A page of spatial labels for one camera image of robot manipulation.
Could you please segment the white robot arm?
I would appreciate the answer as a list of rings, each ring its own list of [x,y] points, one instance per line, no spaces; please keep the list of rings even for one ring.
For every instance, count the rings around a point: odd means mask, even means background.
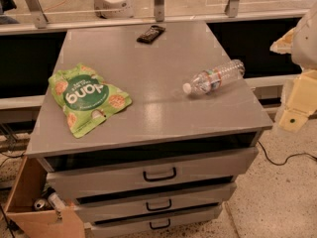
[[[317,110],[317,3],[269,50],[291,54],[292,62],[302,69],[292,84],[287,83],[283,88],[286,97],[278,121],[279,128],[298,132]]]

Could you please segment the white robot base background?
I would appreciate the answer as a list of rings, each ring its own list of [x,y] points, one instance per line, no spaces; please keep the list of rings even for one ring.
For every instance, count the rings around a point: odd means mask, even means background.
[[[97,17],[131,18],[134,16],[132,0],[93,0],[94,11]]]

